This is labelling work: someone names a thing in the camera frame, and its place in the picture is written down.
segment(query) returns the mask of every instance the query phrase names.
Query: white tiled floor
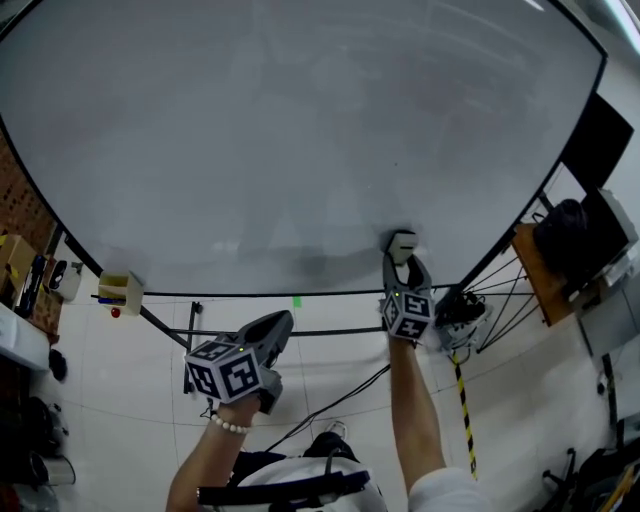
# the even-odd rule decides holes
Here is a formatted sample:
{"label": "white tiled floor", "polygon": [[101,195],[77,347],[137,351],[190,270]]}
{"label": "white tiled floor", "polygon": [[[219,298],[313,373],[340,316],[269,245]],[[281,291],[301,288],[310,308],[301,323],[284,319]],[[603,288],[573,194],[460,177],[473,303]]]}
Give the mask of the white tiled floor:
{"label": "white tiled floor", "polygon": [[[508,261],[509,253],[503,258]],[[494,262],[492,268],[500,265]],[[514,276],[500,273],[481,286]],[[182,393],[184,350],[142,318],[111,318],[89,297],[95,285],[96,278],[85,271],[78,297],[63,309],[58,349],[67,357],[67,381],[44,376],[33,385],[36,394],[62,405],[69,423],[65,452],[78,482],[57,489],[62,510],[162,510],[172,476],[204,429],[199,415],[206,402]],[[526,289],[526,283],[519,287]],[[197,327],[237,329],[279,309],[294,313],[297,330],[375,326],[379,298],[303,297],[296,308],[290,298],[207,300]],[[491,300],[499,309],[503,298]],[[509,305],[505,320],[522,300]],[[151,298],[145,303],[168,325],[187,327],[188,301]],[[453,367],[436,347],[437,341],[427,340],[418,348],[418,359],[438,411],[445,459],[467,469]],[[246,448],[266,448],[309,412],[337,400],[387,363],[382,334],[291,338],[276,366],[284,394],[271,416],[257,418]],[[539,506],[547,498],[540,478],[544,469],[561,472],[571,446],[584,460],[606,442],[607,408],[595,392],[597,370],[573,319],[548,329],[538,314],[532,315],[483,354],[472,355],[462,371],[479,481],[496,511]],[[301,453],[334,417],[348,425],[350,444],[373,468],[389,510],[406,510],[388,374],[321,415],[281,451]]]}

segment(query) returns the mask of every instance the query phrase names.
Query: black metal frame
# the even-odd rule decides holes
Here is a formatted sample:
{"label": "black metal frame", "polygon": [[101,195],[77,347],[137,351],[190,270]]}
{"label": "black metal frame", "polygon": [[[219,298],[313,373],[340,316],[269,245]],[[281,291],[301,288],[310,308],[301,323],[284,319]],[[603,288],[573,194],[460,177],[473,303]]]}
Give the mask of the black metal frame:
{"label": "black metal frame", "polygon": [[[573,15],[573,13],[567,7],[565,7],[562,3],[560,3],[560,0],[548,0],[548,1],[554,7],[556,7],[561,13],[563,13],[569,19],[569,21],[571,21],[587,37],[587,39],[589,39],[589,41],[591,41],[591,43],[594,45],[596,50],[598,50],[599,53],[602,56],[602,61],[601,61],[601,64],[600,64],[600,68],[598,70],[598,73],[596,75],[596,79],[595,79],[593,87],[591,89],[591,94],[593,94],[596,91],[596,89],[598,88],[598,86],[600,84],[600,81],[602,79],[602,75],[604,73],[604,69],[605,69],[606,64],[607,64],[608,54],[607,54],[606,50],[604,49],[604,47],[587,30],[587,28],[582,24],[582,22],[580,22],[580,20],[578,20],[578,18],[576,18]],[[29,14],[35,7],[37,7],[41,2],[42,2],[42,0],[32,0],[20,12],[18,12],[11,19],[11,21],[6,25],[6,27],[2,31],[0,31],[0,43],[4,40],[6,35],[9,32],[11,32],[11,30],[13,30],[15,28],[15,26],[27,14]],[[2,134],[3,134],[7,144],[9,146],[9,149],[11,150],[11,153],[13,154],[13,157],[15,158],[18,166],[20,167],[20,169],[24,173],[26,179],[28,180],[30,185],[33,187],[35,193],[38,195],[39,199],[45,205],[45,207],[47,208],[49,213],[56,220],[58,225],[61,226],[62,229],[64,229],[64,231],[65,231],[65,233],[67,235],[67,243],[68,243],[70,249],[80,258],[80,260],[89,268],[89,270],[91,270],[94,274],[99,276],[102,273],[102,270],[103,270],[102,267],[91,257],[91,255],[86,250],[83,249],[83,247],[73,237],[71,232],[65,227],[65,224],[58,217],[58,215],[55,213],[55,211],[51,208],[51,205],[49,205],[48,201],[42,195],[42,193],[38,189],[36,183],[33,181],[31,175],[29,174],[29,172],[27,171],[27,168],[24,165],[24,162],[20,158],[20,155],[19,155],[18,151],[16,150],[16,148],[15,148],[15,146],[14,146],[12,140],[11,140],[11,137],[9,136],[9,132],[7,130],[7,127],[4,124],[4,121],[2,119],[2,115],[1,114],[0,114],[0,131],[2,131]],[[508,244],[511,242],[511,239],[513,238],[513,236],[515,234],[515,227],[520,222],[520,219],[531,208],[531,205],[533,204],[533,202],[537,198],[539,198],[540,195],[542,194],[542,192],[544,191],[544,187],[547,185],[547,183],[549,182],[551,176],[554,174],[554,172],[558,168],[558,165],[560,164],[560,158],[561,158],[561,155],[558,156],[558,159],[556,160],[556,162],[554,163],[554,165],[550,169],[549,173],[547,174],[545,179],[542,181],[542,183],[538,187],[538,190],[536,190],[535,194],[527,202],[527,204],[523,208],[523,210],[520,213],[520,215],[518,215],[518,217],[516,217],[516,219],[513,221],[511,226],[504,233],[504,235],[502,235],[500,237],[500,239],[494,244],[494,246],[489,250],[489,252],[478,262],[478,264],[473,269],[471,269],[471,271],[462,279],[462,281],[460,281],[457,284],[452,284],[452,285],[447,284],[447,285],[435,285],[435,286],[433,286],[433,288],[449,288],[449,290],[445,294],[445,296],[436,305],[436,312],[442,311],[449,304],[451,304],[452,301],[455,299],[455,297],[458,294],[460,294],[461,292],[463,292],[464,289],[467,288],[473,282],[473,280],[475,278],[477,278],[480,275],[480,273],[491,263],[491,261],[493,261],[493,259],[496,258],[506,246],[508,246]],[[219,298],[220,297],[227,297],[227,298],[231,298],[231,297],[253,297],[253,298],[255,298],[255,297],[292,297],[292,296],[323,296],[323,295],[357,295],[357,294],[367,294],[367,293],[382,293],[383,291],[384,291],[383,289],[374,289],[374,290],[343,291],[343,292],[312,292],[312,293],[304,293],[303,292],[303,293],[274,293],[274,294],[188,294],[188,293],[147,292],[147,293],[145,293],[145,295],[149,295],[149,296],[167,296],[167,297],[210,297],[210,298],[215,298],[215,297],[219,297]],[[198,331],[198,330],[194,330],[193,329],[193,323],[191,322],[191,320],[193,320],[195,318],[195,313],[194,313],[194,309],[193,308],[194,308],[194,305],[192,304],[192,314],[191,314],[191,318],[190,318],[190,322],[189,322],[189,329],[172,329],[172,328],[168,327],[167,325],[165,325],[162,321],[160,321],[155,315],[153,315],[144,306],[142,306],[142,308],[140,310],[140,315],[143,318],[145,318],[146,320],[148,320],[151,324],[153,324],[160,331],[162,331],[167,336],[169,336],[176,343],[178,343],[182,347],[185,347],[187,350],[189,350],[190,347],[191,347],[191,336],[193,336],[193,335],[215,335],[215,334],[218,334],[217,331]],[[292,335],[293,336],[328,336],[328,335],[340,335],[340,334],[356,334],[356,333],[365,333],[365,332],[378,332],[378,331],[382,331],[382,330],[383,330],[383,327],[380,326],[380,327],[367,327],[367,328],[362,328],[362,329],[341,329],[341,330],[333,330],[333,331],[306,331],[306,332],[305,331],[302,331],[302,332],[298,331],[298,332],[294,332]],[[187,335],[187,339],[185,340],[180,335]]]}

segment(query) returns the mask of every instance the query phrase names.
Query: white sleeve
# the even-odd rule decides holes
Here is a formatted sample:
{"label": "white sleeve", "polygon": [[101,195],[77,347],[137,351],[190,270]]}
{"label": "white sleeve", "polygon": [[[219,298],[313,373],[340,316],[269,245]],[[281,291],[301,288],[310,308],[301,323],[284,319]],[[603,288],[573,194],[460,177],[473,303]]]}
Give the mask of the white sleeve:
{"label": "white sleeve", "polygon": [[489,512],[478,483],[460,468],[443,468],[418,480],[409,493],[411,512]]}

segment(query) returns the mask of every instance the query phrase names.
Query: whiteboard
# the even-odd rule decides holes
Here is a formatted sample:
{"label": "whiteboard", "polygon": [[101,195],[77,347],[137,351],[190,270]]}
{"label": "whiteboard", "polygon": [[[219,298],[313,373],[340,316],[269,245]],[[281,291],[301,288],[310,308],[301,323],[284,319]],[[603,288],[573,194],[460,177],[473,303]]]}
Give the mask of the whiteboard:
{"label": "whiteboard", "polygon": [[172,293],[456,283],[560,155],[603,55],[544,0],[44,0],[0,112],[103,268]]}

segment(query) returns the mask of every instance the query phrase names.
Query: hand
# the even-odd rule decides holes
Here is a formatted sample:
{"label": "hand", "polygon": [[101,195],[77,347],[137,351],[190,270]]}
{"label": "hand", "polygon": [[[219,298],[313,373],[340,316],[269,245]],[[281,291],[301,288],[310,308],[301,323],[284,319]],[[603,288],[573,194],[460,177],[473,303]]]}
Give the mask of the hand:
{"label": "hand", "polygon": [[257,394],[242,397],[230,404],[220,404],[218,416],[224,421],[239,427],[250,427],[253,416],[260,409],[260,399]]}

